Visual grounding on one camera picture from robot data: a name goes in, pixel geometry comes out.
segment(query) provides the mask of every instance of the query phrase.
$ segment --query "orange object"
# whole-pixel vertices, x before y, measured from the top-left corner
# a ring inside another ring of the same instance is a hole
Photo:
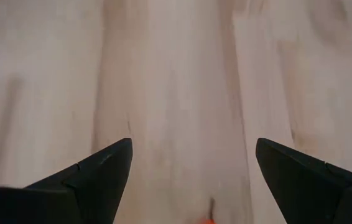
[[[205,220],[202,224],[216,224],[213,220]]]

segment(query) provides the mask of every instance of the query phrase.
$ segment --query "wooden floor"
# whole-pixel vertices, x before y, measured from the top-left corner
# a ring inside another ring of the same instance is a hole
[[[125,137],[115,223],[285,223],[256,140],[352,170],[352,1],[0,0],[0,185]]]

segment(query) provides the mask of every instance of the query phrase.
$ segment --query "wood grain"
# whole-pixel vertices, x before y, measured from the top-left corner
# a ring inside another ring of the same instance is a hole
[[[352,1],[0,0],[0,185],[125,137],[116,223],[285,223],[256,141],[352,170]]]
[[[234,25],[254,222],[285,223],[254,143],[271,138],[352,170],[352,4],[269,1]]]

